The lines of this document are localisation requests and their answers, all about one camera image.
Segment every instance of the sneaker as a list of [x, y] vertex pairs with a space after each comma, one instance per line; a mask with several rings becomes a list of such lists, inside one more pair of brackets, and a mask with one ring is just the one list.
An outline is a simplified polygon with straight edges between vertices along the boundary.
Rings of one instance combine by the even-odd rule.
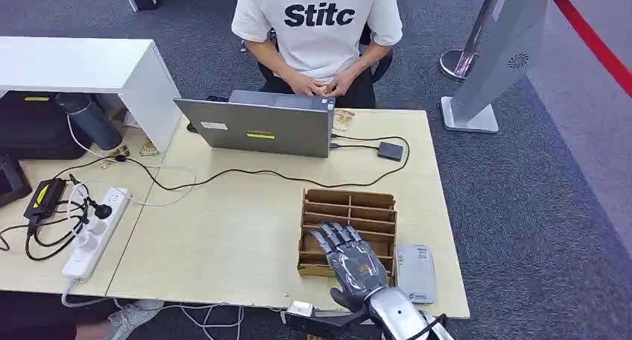
[[110, 314], [107, 318], [112, 323], [112, 334], [109, 340], [125, 340], [137, 327], [150, 321], [160, 308], [165, 305], [163, 300], [138, 300], [135, 303], [123, 306], [118, 312]]

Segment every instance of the power strip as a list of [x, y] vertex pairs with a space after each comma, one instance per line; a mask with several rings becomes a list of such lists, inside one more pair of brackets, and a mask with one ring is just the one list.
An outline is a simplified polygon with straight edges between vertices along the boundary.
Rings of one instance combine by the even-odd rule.
[[124, 197], [121, 192], [128, 197], [132, 197], [130, 190], [118, 190], [120, 192], [113, 188], [108, 189], [103, 201], [100, 203], [112, 207], [110, 217], [99, 219], [94, 215], [90, 216], [88, 218], [89, 223], [83, 227], [79, 236], [72, 241], [74, 250], [62, 270], [62, 273], [67, 277], [87, 280], [95, 270], [107, 243], [112, 237], [112, 233], [114, 233], [123, 216], [123, 212], [130, 203], [130, 200]]

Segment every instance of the stanchion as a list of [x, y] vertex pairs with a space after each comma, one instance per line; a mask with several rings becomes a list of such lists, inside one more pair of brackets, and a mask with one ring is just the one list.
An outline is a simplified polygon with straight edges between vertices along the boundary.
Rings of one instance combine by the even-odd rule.
[[481, 39], [481, 32], [485, 22], [489, 19], [494, 7], [498, 0], [484, 0], [481, 10], [478, 12], [476, 22], [474, 22], [474, 28], [470, 36], [467, 38], [465, 48], [452, 49], [441, 55], [439, 59], [439, 70], [448, 77], [457, 80], [464, 81], [470, 70], [474, 66], [474, 62], [478, 58], [476, 54], [476, 47]]

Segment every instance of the robotic finger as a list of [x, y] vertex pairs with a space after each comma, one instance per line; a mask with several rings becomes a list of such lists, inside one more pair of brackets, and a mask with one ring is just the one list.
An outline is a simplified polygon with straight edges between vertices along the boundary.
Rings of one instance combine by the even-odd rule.
[[323, 250], [323, 253], [330, 254], [333, 252], [332, 248], [329, 246], [329, 243], [327, 243], [327, 240], [325, 239], [325, 237], [323, 237], [322, 234], [320, 234], [320, 232], [318, 232], [317, 230], [310, 230], [309, 232], [312, 234], [312, 236], [314, 236], [314, 238], [316, 238], [316, 240], [318, 241], [318, 245], [320, 245], [320, 249]]
[[347, 231], [349, 232], [349, 234], [351, 235], [351, 238], [353, 238], [354, 241], [360, 242], [362, 240], [362, 238], [360, 238], [360, 235], [358, 234], [358, 231], [355, 228], [351, 226], [347, 226]]
[[332, 223], [332, 226], [334, 226], [334, 228], [338, 231], [338, 234], [340, 234], [340, 237], [342, 237], [342, 242], [345, 242], [345, 243], [351, 242], [351, 237], [349, 237], [349, 234], [344, 230], [344, 228], [339, 223]]
[[338, 247], [341, 244], [340, 239], [338, 239], [338, 237], [335, 235], [334, 231], [332, 230], [332, 228], [328, 224], [321, 223], [318, 226], [322, 230], [324, 230], [325, 234], [329, 237], [329, 239], [332, 240], [332, 243], [333, 243], [334, 247]]

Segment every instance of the yellow label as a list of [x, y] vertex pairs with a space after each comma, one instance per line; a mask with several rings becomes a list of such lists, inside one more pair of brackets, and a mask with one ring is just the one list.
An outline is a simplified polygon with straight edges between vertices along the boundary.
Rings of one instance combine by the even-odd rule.
[[26, 96], [24, 97], [24, 101], [49, 101], [50, 98], [46, 96]]
[[44, 186], [42, 191], [39, 191], [39, 194], [37, 195], [37, 199], [35, 200], [35, 204], [33, 205], [33, 208], [37, 208], [40, 206], [40, 203], [44, 199], [44, 195], [46, 195], [47, 189], [48, 189], [48, 185]]
[[248, 137], [256, 137], [259, 139], [272, 139], [274, 140], [274, 135], [263, 134], [263, 133], [246, 133]]

